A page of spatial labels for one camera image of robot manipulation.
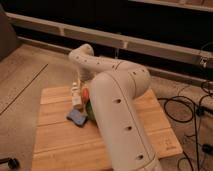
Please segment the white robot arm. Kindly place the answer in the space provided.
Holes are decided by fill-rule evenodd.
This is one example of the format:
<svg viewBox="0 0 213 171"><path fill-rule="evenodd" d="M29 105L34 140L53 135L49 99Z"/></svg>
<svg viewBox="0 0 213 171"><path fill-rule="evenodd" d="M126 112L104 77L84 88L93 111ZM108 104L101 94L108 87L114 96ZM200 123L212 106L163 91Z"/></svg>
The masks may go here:
<svg viewBox="0 0 213 171"><path fill-rule="evenodd" d="M149 71L141 64L96 57L89 44L69 53L81 81L89 84L95 119L114 171L163 171L139 120L133 100L150 86Z"/></svg>

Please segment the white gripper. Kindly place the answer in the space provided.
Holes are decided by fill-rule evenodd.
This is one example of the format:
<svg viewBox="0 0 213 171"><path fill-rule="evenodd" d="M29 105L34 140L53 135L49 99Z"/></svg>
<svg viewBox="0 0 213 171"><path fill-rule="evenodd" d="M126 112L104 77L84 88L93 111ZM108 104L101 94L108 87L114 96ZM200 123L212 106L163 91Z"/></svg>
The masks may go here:
<svg viewBox="0 0 213 171"><path fill-rule="evenodd" d="M78 70L78 77L81 82L86 82L92 79L92 73L84 68L80 68ZM72 84L71 88L72 93L72 105L75 109L81 109L82 108L82 99L80 94L80 89L78 87L78 84L74 82Z"/></svg>

